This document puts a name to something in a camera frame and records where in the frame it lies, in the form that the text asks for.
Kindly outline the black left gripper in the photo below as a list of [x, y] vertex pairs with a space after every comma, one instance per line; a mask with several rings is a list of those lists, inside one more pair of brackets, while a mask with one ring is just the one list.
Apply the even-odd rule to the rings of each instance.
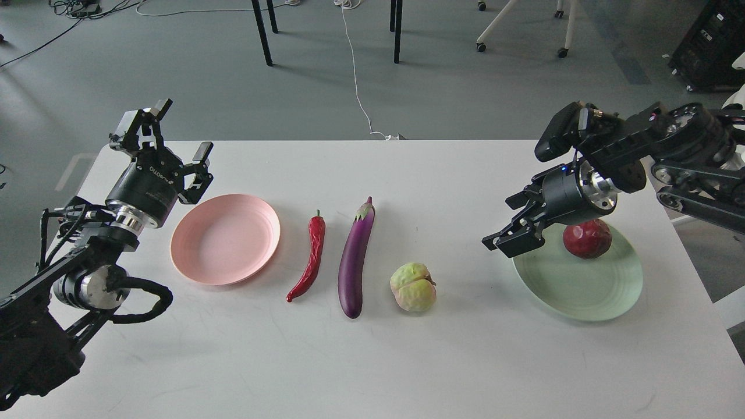
[[109, 148], [127, 154], [132, 162], [105, 205], [112, 211], [124, 209], [136, 214], [152, 228], [164, 225], [176, 202], [197, 204], [213, 180], [208, 172], [212, 141], [200, 143], [190, 164], [165, 147], [160, 122], [172, 104], [166, 98], [147, 109], [127, 111], [115, 132], [109, 134]]

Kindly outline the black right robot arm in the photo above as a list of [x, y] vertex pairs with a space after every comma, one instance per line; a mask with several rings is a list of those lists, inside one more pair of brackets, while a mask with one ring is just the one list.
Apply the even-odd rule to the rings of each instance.
[[[482, 244], [516, 257], [542, 247], [555, 223], [579, 225], [611, 214], [619, 193], [662, 183], [664, 207], [743, 234], [742, 109], [699, 103], [668, 111], [662, 104], [623, 119], [593, 104], [572, 102], [551, 119], [535, 146], [541, 162], [574, 152], [572, 161], [532, 177], [506, 199], [517, 213]], [[645, 172], [641, 160], [654, 160]]]

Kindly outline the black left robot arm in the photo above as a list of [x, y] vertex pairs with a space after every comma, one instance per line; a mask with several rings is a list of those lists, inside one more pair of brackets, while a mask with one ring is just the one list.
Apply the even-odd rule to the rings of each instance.
[[37, 273], [2, 298], [3, 411], [79, 374], [83, 348], [106, 323], [151, 321], [173, 302], [168, 287], [118, 263], [138, 248], [142, 230], [161, 228], [176, 202], [196, 204], [212, 183], [212, 141], [191, 162], [165, 145], [160, 124], [171, 104], [163, 99], [123, 114], [109, 146], [130, 163], [103, 204], [75, 196], [43, 211]]

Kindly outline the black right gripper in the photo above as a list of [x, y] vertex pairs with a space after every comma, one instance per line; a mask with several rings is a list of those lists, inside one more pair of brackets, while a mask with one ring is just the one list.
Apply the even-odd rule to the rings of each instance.
[[552, 223], [579, 225], [607, 216], [615, 211], [617, 201], [615, 185], [589, 162], [557, 165], [505, 199], [518, 213], [503, 230], [482, 238], [482, 244], [508, 258], [527, 254], [545, 244], [543, 231]]

